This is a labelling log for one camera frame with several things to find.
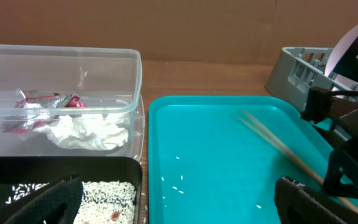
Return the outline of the red snack wrapper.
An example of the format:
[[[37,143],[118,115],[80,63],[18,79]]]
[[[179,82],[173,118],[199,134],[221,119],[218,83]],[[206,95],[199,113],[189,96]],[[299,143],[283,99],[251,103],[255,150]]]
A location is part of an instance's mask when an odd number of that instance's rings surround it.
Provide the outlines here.
[[[63,95],[56,92],[38,90],[16,91],[21,97],[16,101],[15,108],[19,109],[51,109],[51,108],[85,108],[76,94]],[[12,115],[5,117],[0,130],[4,133],[26,133],[28,130],[44,125],[50,119],[57,118],[46,113]]]

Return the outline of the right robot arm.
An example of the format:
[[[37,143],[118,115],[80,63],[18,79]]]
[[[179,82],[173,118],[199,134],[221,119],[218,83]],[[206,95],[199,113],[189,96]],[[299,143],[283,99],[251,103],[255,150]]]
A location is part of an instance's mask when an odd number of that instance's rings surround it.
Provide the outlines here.
[[[346,49],[333,72],[358,83],[358,36]],[[358,199],[358,91],[331,91],[320,87],[309,90],[305,109],[300,116],[318,124],[329,120],[329,131],[339,126],[350,138],[329,155],[323,189],[330,195]]]

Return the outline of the white round plate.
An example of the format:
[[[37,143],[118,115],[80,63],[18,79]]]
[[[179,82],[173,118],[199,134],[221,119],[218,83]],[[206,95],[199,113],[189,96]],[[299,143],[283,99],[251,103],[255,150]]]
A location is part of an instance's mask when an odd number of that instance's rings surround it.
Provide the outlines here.
[[[329,76],[329,74],[332,72],[335,65],[338,63],[340,58],[344,55],[346,50],[351,46],[353,41],[355,41],[356,37],[358,36],[358,25],[352,28],[346,35],[344,35],[341,40],[336,44],[336,46],[333,48],[333,51],[331,52],[328,62],[326,64],[326,68],[324,71],[325,76]],[[342,75],[337,75],[335,80],[339,83],[342,83],[343,85],[351,88],[353,84],[358,84],[358,82],[355,82],[354,80],[348,79]]]

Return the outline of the rice and food scraps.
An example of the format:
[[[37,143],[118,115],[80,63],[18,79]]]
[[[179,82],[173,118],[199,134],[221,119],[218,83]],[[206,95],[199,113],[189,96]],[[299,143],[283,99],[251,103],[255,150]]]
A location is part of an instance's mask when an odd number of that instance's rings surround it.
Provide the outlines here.
[[[6,201],[0,209],[0,223],[8,206],[23,197],[46,186],[46,184],[18,184],[13,186],[13,198]],[[135,187],[129,182],[83,182],[83,197],[73,223],[133,223]]]

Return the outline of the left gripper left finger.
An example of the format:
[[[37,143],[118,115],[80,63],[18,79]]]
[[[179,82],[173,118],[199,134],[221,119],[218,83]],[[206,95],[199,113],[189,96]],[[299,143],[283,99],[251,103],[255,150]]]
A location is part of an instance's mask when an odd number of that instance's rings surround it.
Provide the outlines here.
[[[3,223],[73,223],[83,197],[78,175],[56,180],[8,206]]]

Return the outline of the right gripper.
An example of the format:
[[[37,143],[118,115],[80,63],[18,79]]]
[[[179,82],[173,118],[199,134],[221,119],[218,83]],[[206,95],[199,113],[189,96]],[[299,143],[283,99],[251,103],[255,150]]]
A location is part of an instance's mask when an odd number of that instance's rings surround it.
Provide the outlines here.
[[[358,199],[358,102],[332,98],[331,90],[311,87],[300,118],[313,124],[334,124],[351,140],[346,151],[329,155],[323,189],[332,196]]]

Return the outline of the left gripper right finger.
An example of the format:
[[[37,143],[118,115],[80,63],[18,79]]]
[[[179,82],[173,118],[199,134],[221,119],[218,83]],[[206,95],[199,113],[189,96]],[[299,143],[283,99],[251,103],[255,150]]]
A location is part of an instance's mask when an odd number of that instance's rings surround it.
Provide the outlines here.
[[[288,176],[276,181],[274,202],[282,224],[358,224],[358,213]]]

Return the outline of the white napkin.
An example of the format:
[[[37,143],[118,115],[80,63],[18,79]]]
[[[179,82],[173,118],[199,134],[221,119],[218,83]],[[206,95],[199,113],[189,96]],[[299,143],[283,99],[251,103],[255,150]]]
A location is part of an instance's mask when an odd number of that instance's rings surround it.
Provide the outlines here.
[[[110,151],[128,142],[129,132],[121,125],[128,119],[121,115],[83,114],[60,116],[58,120],[34,128],[63,149]]]

